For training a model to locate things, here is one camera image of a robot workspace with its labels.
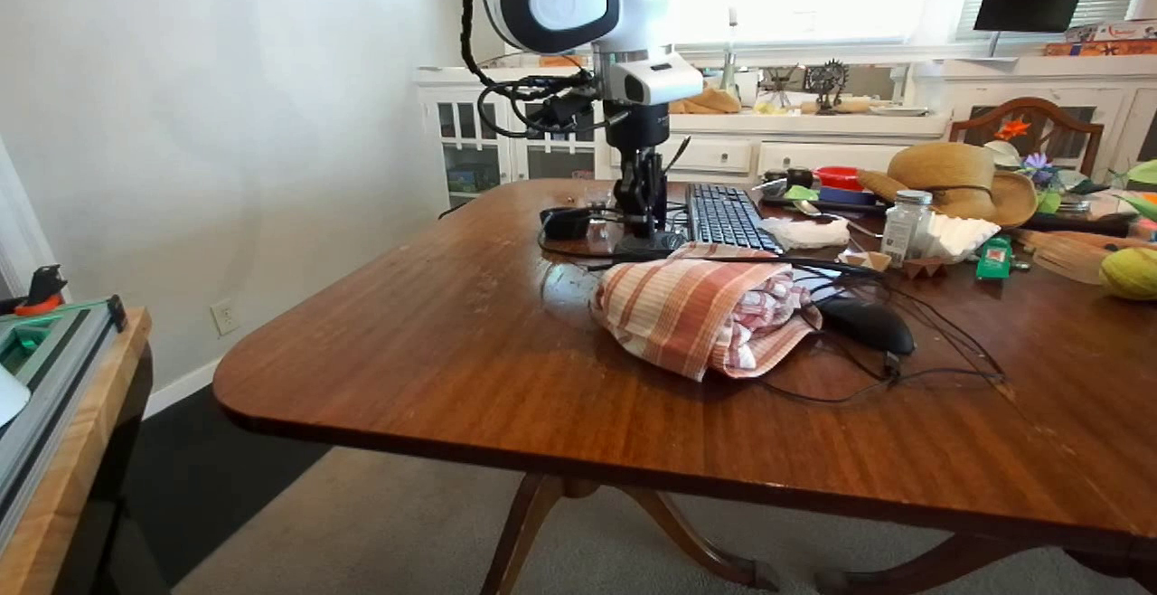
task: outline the electrical outlet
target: electrical outlet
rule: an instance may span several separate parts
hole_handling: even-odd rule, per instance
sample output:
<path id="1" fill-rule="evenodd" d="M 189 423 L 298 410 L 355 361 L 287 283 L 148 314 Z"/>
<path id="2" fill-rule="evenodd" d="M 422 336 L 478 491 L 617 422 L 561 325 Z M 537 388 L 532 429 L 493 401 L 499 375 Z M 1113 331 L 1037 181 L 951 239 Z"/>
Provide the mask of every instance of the electrical outlet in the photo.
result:
<path id="1" fill-rule="evenodd" d="M 211 314 L 213 314 L 213 323 L 216 324 L 218 335 L 227 336 L 229 332 L 234 332 L 241 326 L 237 319 L 237 311 L 233 308 L 231 299 L 222 299 L 209 307 Z"/>

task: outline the plaid dish towel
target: plaid dish towel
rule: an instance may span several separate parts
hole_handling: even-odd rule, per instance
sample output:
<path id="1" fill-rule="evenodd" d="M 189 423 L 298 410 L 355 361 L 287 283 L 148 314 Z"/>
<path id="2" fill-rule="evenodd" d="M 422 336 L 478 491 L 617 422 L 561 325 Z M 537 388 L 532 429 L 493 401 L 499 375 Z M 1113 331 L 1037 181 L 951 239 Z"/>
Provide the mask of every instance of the plaid dish towel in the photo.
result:
<path id="1" fill-rule="evenodd" d="M 707 367 L 732 379 L 762 375 L 819 328 L 819 310 L 791 280 L 790 265 L 701 260 L 712 256 L 772 258 L 687 243 L 664 260 L 612 266 L 595 294 L 595 318 L 631 354 L 693 381 Z"/>

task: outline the orange flower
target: orange flower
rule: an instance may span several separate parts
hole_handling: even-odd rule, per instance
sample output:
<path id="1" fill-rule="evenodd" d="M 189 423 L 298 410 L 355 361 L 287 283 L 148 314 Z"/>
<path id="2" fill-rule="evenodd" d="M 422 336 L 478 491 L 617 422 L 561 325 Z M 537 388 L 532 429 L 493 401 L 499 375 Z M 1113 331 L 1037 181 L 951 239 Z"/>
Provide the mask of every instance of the orange flower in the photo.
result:
<path id="1" fill-rule="evenodd" d="M 1023 120 L 1024 117 L 1017 117 L 1016 120 L 1005 122 L 1004 126 L 1001 126 L 1000 132 L 995 137 L 1002 141 L 1008 141 L 1009 139 L 1016 139 L 1017 137 L 1024 137 L 1029 133 L 1029 124 Z"/>

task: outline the black mouse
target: black mouse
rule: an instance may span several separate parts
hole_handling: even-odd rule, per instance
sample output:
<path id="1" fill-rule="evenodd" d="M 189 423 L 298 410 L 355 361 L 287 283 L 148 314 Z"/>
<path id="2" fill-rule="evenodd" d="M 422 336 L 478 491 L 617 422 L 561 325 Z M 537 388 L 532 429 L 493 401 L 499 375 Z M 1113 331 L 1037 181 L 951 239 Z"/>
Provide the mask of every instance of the black mouse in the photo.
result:
<path id="1" fill-rule="evenodd" d="M 863 345 L 897 355 L 908 355 L 916 348 L 908 324 L 883 303 L 831 298 L 816 306 L 824 314 L 825 331 L 841 332 Z"/>

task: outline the red bowl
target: red bowl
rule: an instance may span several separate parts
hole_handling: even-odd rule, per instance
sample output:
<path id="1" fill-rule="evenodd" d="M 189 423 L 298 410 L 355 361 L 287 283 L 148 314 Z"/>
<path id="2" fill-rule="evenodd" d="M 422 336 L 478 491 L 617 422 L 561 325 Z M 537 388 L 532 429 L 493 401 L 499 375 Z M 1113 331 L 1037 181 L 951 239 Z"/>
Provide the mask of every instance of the red bowl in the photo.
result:
<path id="1" fill-rule="evenodd" d="M 860 179 L 856 179 L 856 169 L 843 166 L 827 166 L 816 170 L 820 186 L 839 188 L 841 191 L 862 191 Z"/>

